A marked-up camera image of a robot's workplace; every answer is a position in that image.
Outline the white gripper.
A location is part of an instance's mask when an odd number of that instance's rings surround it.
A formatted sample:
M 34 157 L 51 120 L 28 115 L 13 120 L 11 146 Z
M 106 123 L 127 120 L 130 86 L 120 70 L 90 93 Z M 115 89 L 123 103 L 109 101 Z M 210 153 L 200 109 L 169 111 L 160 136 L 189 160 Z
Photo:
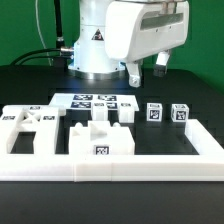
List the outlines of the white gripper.
M 129 85 L 138 88 L 142 72 L 140 63 L 134 61 L 160 52 L 153 74 L 163 77 L 171 56 L 169 49 L 185 43 L 188 22 L 187 0 L 146 4 L 114 1 L 106 13 L 106 53 L 111 59 L 127 63 Z

